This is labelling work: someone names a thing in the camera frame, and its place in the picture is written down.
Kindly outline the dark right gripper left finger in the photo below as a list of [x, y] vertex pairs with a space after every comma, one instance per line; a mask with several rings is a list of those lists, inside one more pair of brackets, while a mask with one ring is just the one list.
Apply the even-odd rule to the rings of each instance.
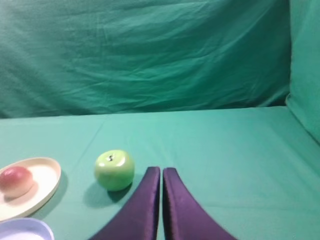
[[148, 167], [129, 200], [91, 239], [155, 240], [159, 224], [160, 182], [160, 168]]

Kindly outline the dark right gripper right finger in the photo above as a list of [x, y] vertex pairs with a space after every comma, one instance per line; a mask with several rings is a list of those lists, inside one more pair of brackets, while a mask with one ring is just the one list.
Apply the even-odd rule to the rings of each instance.
[[162, 219], [167, 240], [235, 239], [195, 200], [175, 168], [165, 168], [162, 179]]

